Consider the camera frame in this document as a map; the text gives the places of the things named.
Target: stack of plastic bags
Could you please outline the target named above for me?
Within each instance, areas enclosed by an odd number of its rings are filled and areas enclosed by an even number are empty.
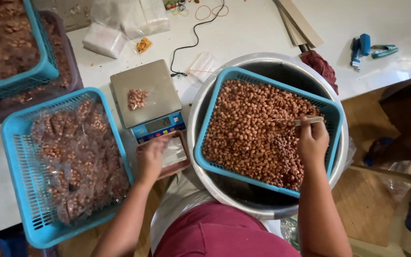
[[[83,46],[105,56],[118,58],[127,42],[170,30],[162,0],[94,0],[92,23]]]

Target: large metal basin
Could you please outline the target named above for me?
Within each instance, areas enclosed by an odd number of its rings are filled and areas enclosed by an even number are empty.
[[[196,144],[204,115],[218,74],[226,67],[241,67],[287,85],[331,99],[340,106],[339,97],[331,86],[296,58],[276,53],[249,54],[236,58],[216,70],[202,85],[191,107],[188,121],[188,147],[190,156]],[[337,183],[345,166],[348,150],[348,125],[344,120],[339,146],[329,184]],[[208,172],[192,160],[193,167],[207,190],[221,203],[234,206],[258,219],[282,219],[297,214],[298,199],[256,187],[235,179]]]

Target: scale platform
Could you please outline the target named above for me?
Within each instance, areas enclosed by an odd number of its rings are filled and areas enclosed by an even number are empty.
[[[130,89],[148,91],[145,106],[130,110]],[[179,96],[164,60],[129,69],[111,76],[111,90],[123,126],[130,129],[139,143],[174,130],[184,130]]]

